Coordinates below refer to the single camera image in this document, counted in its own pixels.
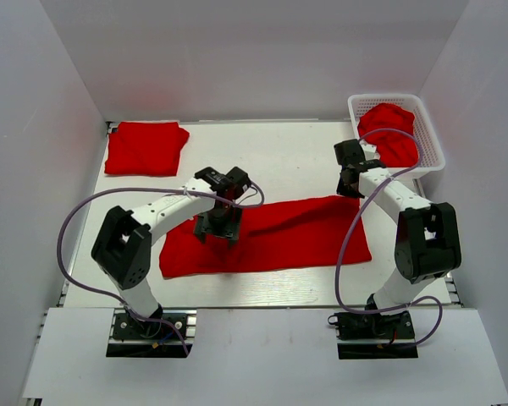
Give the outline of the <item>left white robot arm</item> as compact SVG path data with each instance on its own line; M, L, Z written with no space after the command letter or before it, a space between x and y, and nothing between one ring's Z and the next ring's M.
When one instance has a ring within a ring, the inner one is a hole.
M239 240L242 208L237 200L252 186L247 172L233 167L220 173L206 167L184 186L168 190L158 200L132 210L110 209L91 250L119 291L119 297L135 312L133 327L143 337L154 337L162 327L162 306L152 294L147 274L152 246L168 232L194 220L193 235L204 243L209 235Z

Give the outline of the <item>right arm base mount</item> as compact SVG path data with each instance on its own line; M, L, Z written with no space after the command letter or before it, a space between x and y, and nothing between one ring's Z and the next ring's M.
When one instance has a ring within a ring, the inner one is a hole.
M334 313L340 360L417 359L416 336L408 311L395 315Z

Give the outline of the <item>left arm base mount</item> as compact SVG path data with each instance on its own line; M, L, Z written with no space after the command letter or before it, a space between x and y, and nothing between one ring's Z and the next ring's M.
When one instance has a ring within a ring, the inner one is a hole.
M196 334L195 310L168 310L162 318L173 324L146 323L133 318L126 310L115 310L106 350L107 358L185 359L177 329L190 352Z

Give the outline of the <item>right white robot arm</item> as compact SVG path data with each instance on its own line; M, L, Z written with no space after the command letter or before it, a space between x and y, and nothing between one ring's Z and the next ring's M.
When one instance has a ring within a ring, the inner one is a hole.
M461 244L456 211L448 203L433 203L408 189L376 159L368 160L359 140L334 145L341 166L339 195L363 198L361 206L374 203L396 224L395 269L384 285L369 297L365 310L356 310L340 298L340 264L359 211L341 245L335 269L334 289L341 308L366 315L366 329L375 337L385 337L396 326L394 313L400 313L421 299L418 295L432 282L461 265Z

